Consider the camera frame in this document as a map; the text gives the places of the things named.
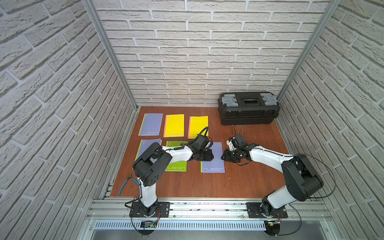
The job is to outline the notebook angled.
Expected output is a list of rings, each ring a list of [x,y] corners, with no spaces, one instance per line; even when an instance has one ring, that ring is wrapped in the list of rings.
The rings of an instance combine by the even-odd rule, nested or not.
[[[180,147],[181,144],[187,144],[187,141],[167,141],[166,147]],[[166,172],[186,172],[187,171],[187,162],[176,162],[169,164],[167,166]]]

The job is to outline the yellow cover notebook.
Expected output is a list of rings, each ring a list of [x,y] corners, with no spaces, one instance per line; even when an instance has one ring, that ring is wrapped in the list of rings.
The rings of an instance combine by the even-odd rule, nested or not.
[[[184,114],[166,115],[164,138],[183,137],[184,136]]]

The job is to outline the purple cover notebook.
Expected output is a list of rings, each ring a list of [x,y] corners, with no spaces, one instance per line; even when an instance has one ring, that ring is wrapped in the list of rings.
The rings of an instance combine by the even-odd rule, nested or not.
[[[139,136],[158,136],[161,130],[163,114],[146,113],[139,130]]]

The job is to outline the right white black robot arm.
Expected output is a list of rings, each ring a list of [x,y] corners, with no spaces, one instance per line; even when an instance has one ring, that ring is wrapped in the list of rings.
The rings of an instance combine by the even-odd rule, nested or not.
[[[324,182],[304,154],[286,155],[256,144],[248,144],[241,134],[227,140],[228,149],[222,160],[240,163],[242,159],[261,163],[284,175],[285,186],[264,197],[259,212],[266,218],[278,215],[283,208],[295,201],[304,202],[324,186]]]

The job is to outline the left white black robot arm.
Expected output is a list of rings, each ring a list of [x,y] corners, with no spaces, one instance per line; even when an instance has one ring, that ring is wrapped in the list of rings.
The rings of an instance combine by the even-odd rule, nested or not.
[[[140,187],[141,207],[149,215],[157,207],[156,184],[170,164],[188,161],[210,162],[214,155],[211,147],[213,141],[208,136],[209,127],[187,144],[178,147],[165,147],[152,143],[134,162],[133,169]]]

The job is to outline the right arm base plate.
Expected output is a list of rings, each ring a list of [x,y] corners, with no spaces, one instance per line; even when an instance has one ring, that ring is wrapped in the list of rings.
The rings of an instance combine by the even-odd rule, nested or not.
[[[249,218],[288,218],[288,214],[285,207],[274,209],[270,204],[262,202],[248,202],[246,203],[246,207]]]

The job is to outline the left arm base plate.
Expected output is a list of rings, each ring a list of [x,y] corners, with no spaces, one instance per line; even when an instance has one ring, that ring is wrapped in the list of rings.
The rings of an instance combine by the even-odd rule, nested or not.
[[[134,202],[131,205],[129,216],[132,218],[168,218],[170,202],[155,202],[150,207],[145,207],[141,202]]]

